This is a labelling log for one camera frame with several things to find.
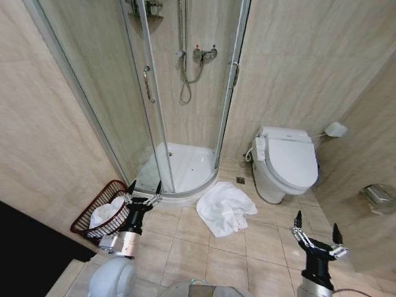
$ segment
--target white towel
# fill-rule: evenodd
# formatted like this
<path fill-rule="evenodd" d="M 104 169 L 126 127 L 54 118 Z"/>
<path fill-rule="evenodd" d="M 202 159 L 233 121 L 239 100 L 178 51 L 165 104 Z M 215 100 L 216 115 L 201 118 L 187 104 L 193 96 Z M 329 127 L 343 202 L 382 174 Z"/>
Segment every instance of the white towel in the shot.
<path fill-rule="evenodd" d="M 113 199 L 111 204 L 106 203 L 95 209 L 91 215 L 89 228 L 92 229 L 106 222 L 123 206 L 124 201 L 124 196 L 118 196 Z"/>
<path fill-rule="evenodd" d="M 197 203 L 197 212 L 213 235 L 224 237 L 248 226 L 245 214 L 255 215 L 253 201 L 231 183 L 216 183 Z"/>

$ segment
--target white toilet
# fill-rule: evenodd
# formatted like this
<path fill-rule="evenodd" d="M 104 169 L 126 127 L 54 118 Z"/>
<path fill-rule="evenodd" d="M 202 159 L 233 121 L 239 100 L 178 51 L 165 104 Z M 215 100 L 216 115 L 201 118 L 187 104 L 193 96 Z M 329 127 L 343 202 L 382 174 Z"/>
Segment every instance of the white toilet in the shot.
<path fill-rule="evenodd" d="M 304 130 L 261 127 L 253 139 L 253 175 L 265 201 L 305 193 L 317 179 L 314 145 Z"/>

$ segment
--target laundry basket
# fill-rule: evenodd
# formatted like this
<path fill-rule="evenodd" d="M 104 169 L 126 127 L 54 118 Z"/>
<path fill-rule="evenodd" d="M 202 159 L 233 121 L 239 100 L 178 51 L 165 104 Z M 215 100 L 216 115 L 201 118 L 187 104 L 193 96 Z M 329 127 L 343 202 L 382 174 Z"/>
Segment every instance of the laundry basket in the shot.
<path fill-rule="evenodd" d="M 120 226 L 123 225 L 128 216 L 129 209 L 125 202 L 121 208 L 106 222 L 95 227 L 89 228 L 91 215 L 95 209 L 106 203 L 111 203 L 114 198 L 122 196 L 126 193 L 127 186 L 118 180 L 110 181 L 96 198 L 88 205 L 88 207 L 79 215 L 70 227 L 70 231 L 82 235 L 90 240 L 92 243 L 98 245 L 100 238 L 103 235 L 108 235 L 116 232 Z"/>

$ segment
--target toilet control panel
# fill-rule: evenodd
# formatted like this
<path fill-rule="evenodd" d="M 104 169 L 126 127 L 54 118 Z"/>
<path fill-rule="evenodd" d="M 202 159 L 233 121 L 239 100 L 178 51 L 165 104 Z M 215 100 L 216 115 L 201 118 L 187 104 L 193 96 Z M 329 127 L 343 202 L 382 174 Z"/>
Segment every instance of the toilet control panel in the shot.
<path fill-rule="evenodd" d="M 254 139 L 254 150 L 257 153 L 258 161 L 265 161 L 265 138 L 256 137 Z"/>

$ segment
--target toilet seat lid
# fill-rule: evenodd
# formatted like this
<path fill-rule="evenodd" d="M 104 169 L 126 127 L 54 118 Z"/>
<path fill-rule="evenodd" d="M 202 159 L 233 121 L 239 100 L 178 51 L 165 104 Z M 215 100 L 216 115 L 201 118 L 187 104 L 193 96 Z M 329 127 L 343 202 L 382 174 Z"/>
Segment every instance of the toilet seat lid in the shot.
<path fill-rule="evenodd" d="M 284 139 L 267 139 L 267 165 L 280 181 L 290 187 L 305 189 L 317 179 L 314 145 Z"/>

